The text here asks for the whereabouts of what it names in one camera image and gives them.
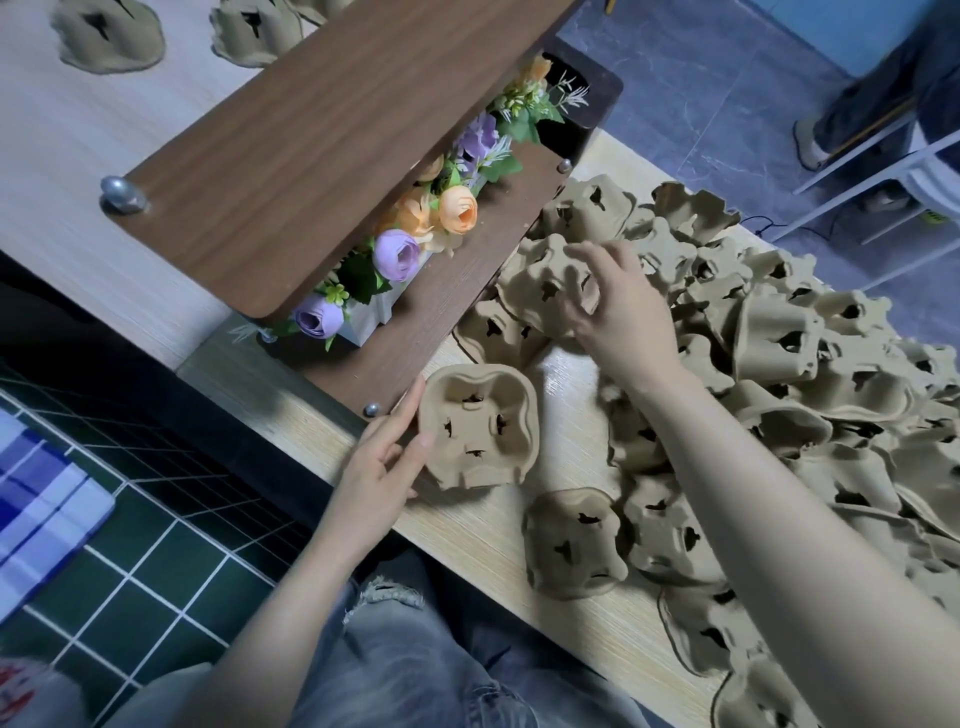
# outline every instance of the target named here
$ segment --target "metal screw cap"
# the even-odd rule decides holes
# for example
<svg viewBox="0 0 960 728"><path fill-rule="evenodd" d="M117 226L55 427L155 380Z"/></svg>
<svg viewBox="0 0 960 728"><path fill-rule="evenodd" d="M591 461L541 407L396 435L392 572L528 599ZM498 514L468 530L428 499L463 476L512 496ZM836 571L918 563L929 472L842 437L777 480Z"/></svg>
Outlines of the metal screw cap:
<svg viewBox="0 0 960 728"><path fill-rule="evenodd" d="M123 177L110 175L100 180L104 200L118 212L131 214L147 208L147 197L142 190Z"/></svg>

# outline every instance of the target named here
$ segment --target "cutout hole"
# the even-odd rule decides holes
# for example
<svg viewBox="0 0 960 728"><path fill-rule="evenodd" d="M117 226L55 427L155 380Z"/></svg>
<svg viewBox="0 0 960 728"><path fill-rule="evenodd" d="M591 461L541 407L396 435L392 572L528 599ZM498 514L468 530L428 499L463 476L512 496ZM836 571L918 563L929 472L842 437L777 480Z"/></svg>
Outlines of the cutout hole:
<svg viewBox="0 0 960 728"><path fill-rule="evenodd" d="M554 546L553 550L563 556L564 561L569 565L573 566L573 550L570 547L570 541L564 541L559 546Z"/></svg>

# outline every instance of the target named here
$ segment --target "flower arrangement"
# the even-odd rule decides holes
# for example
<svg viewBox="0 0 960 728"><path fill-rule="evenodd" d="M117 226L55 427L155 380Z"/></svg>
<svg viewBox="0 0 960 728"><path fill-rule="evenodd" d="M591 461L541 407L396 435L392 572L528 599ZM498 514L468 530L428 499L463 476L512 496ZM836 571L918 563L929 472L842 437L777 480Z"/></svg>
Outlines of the flower arrangement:
<svg viewBox="0 0 960 728"><path fill-rule="evenodd" d="M476 193L486 182L519 172L516 142L540 143L537 122L563 122L561 111L587 104L588 86L573 87L564 74L546 81L551 61L536 56L471 121L453 147L434 159L416 183L377 222L373 235L350 251L279 326L249 324L234 329L235 341L259 332L270 343L304 333L324 339L329 351L349 320L350 302L369 304L373 296L405 285L420 269L421 252L453 255L477 222Z"/></svg>

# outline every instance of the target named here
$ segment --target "person's leg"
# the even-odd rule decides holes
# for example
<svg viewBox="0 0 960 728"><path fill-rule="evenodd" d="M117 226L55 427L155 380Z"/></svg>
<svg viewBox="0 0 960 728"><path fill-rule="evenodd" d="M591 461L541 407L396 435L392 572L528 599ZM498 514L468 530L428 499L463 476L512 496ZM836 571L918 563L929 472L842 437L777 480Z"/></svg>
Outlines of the person's leg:
<svg viewBox="0 0 960 728"><path fill-rule="evenodd" d="M450 635L413 550L359 589L300 693L295 728L476 725L533 728L533 715Z"/></svg>
<svg viewBox="0 0 960 728"><path fill-rule="evenodd" d="M649 728L635 700L540 632L455 574L445 574L443 585L455 636L533 709L541 728Z"/></svg>

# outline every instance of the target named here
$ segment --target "brown wooden board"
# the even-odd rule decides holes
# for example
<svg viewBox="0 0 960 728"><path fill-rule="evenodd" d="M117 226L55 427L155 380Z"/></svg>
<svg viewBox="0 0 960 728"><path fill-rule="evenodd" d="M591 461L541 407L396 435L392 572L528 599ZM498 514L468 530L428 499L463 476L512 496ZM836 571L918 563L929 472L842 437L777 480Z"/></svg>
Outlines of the brown wooden board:
<svg viewBox="0 0 960 728"><path fill-rule="evenodd" d="M574 5L357 0L132 170L150 208L114 219L240 313L285 317Z"/></svg>
<svg viewBox="0 0 960 728"><path fill-rule="evenodd" d="M523 171L483 188L464 244L453 257L430 257L390 323L362 347L338 338L325 352L323 341L294 334L265 345L267 352L357 414L370 402L389 411L566 180L560 158L545 147L520 144L515 153Z"/></svg>

